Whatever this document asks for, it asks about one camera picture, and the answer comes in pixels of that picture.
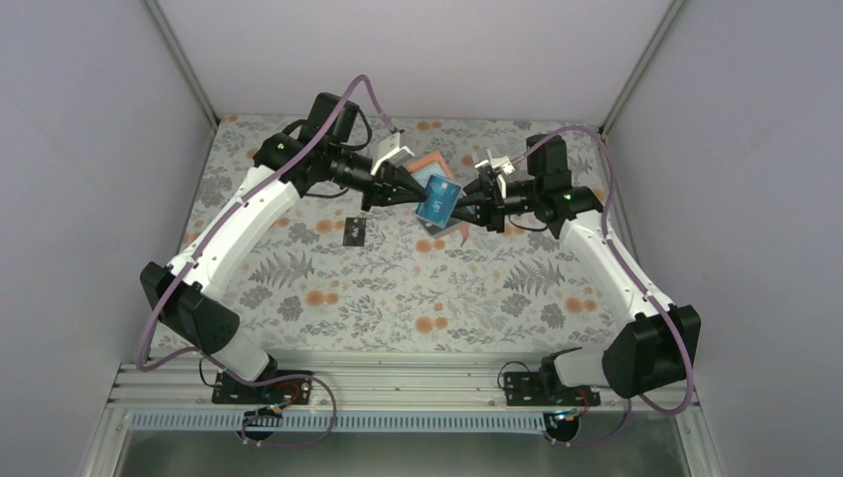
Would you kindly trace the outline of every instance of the blue card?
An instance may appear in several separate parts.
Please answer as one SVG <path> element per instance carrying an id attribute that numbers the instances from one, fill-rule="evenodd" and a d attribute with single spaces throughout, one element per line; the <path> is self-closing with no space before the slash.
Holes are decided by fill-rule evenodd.
<path id="1" fill-rule="evenodd" d="M 433 175 L 427 180 L 424 191 L 427 192 L 427 199 L 416 208 L 416 216 L 444 228 L 456 207 L 462 186 Z"/>

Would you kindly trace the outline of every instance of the floral tablecloth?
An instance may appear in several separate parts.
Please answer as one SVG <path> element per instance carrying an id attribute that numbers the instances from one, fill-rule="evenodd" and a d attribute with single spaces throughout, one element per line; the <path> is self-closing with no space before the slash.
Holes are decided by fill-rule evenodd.
<path id="1" fill-rule="evenodd" d="M 220 211 L 252 164 L 263 140 L 298 119 L 284 115 L 226 116 L 212 147 L 183 244 Z M 373 119 L 375 137 L 387 136 Z M 510 157 L 526 137 L 562 123 L 396 119 L 421 154 L 439 151 L 461 184 L 475 173 L 471 152 L 489 148 Z M 578 185 L 601 198 L 605 182 L 595 144 L 564 135 Z M 357 127 L 353 143 L 365 132 Z M 311 192 L 331 193 L 332 184 Z M 279 218 L 248 255 L 223 303 L 240 314 L 265 348 L 360 351 L 554 351 L 613 337 L 606 303 L 590 272 L 548 232 L 507 225 L 504 234 L 471 227 L 468 240 L 430 238 L 407 205 L 360 211 L 360 194 L 304 198 Z M 347 217 L 366 217 L 366 244 L 342 245 Z M 517 219 L 539 225 L 532 217 Z M 182 340 L 159 326 L 154 345 Z"/>

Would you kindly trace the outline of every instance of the black mounting plate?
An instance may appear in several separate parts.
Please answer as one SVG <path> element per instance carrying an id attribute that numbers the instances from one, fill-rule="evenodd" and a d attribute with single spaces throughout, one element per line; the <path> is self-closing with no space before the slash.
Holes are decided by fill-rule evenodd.
<path id="1" fill-rule="evenodd" d="M 554 398 L 545 393 L 539 373 L 513 371 L 503 374 L 503 387 L 506 394 L 506 405 L 522 407 L 544 406 L 583 406 L 583 395 L 589 400 L 589 406 L 600 405 L 600 394 L 593 393 L 589 386 L 566 388 L 557 392 Z"/>
<path id="2" fill-rule="evenodd" d="M 300 370 L 277 370 L 275 377 L 289 376 L 289 375 L 309 375 L 313 376 L 310 371 Z M 298 398 L 290 404 L 308 404 L 310 403 L 310 391 L 313 384 L 310 380 L 296 378 L 289 381 L 278 383 L 277 385 L 264 386 L 262 388 L 250 388 L 241 385 L 232 377 L 225 373 L 217 373 L 217 380 L 214 384 L 214 394 L 211 396 L 211 402 L 214 404 L 276 404 L 285 402 L 287 397 L 291 397 L 291 387 L 286 387 L 286 383 L 295 383 L 301 390 Z"/>

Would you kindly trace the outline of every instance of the robotic arm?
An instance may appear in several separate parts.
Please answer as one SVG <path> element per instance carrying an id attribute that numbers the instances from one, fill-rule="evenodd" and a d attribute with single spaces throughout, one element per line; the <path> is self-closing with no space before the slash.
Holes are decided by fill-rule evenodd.
<path id="1" fill-rule="evenodd" d="M 338 100 L 333 94 L 319 94 L 307 119 L 300 124 L 297 138 L 291 137 L 292 130 L 288 130 L 266 139 L 254 156 L 254 167 L 202 234 L 166 266 L 150 262 L 140 275 L 146 296 L 155 306 L 176 278 L 172 270 L 192 265 L 164 306 L 159 321 L 248 381 L 273 377 L 277 364 L 246 336 L 240 328 L 240 317 L 223 306 L 220 299 L 237 267 L 269 226 L 314 184 L 323 181 L 362 192 L 361 208 L 365 211 L 372 206 L 421 202 L 425 198 L 424 188 L 398 165 L 414 155 L 401 131 L 393 131 L 380 143 L 374 160 L 343 144 L 360 112 L 353 102 L 346 102 L 329 132 L 303 160 L 278 181 L 247 196 L 301 151 L 326 122 Z M 208 234 L 212 236 L 210 241 L 195 259 L 197 247 Z"/>
<path id="2" fill-rule="evenodd" d="M 528 138 L 528 150 L 542 138 Z M 602 230 L 602 204 L 591 189 L 572 184 L 565 141 L 554 136 L 532 150 L 527 172 L 533 177 L 511 183 L 504 179 L 513 171 L 508 157 L 494 158 L 489 151 L 474 155 L 478 178 L 464 188 L 466 197 L 457 202 L 452 216 L 501 233 L 506 216 L 534 213 L 593 272 L 617 325 L 618 335 L 605 349 L 566 350 L 542 361 L 539 373 L 547 399 L 557 401 L 566 389 L 578 386 L 610 387 L 619 396 L 632 398 L 685 379 L 678 345 L 657 306 L 666 306 L 691 363 L 700 332 L 699 315 L 691 306 L 674 305 L 623 244 L 612 239 L 614 230 L 610 226 Z M 645 284 L 646 292 L 636 286 L 636 278 Z"/>

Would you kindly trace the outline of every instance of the gray floor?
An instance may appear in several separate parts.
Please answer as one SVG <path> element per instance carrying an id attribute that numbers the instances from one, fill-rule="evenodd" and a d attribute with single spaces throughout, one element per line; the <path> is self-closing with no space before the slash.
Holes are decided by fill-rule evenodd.
<path id="1" fill-rule="evenodd" d="M 619 418 L 587 416 L 578 439 L 611 432 Z M 120 475 L 674 477 L 688 470 L 675 421 L 637 412 L 616 440 L 588 449 L 551 447 L 539 436 L 518 434 L 337 433 L 308 449 L 283 450 L 244 446 L 232 432 L 133 432 Z"/>

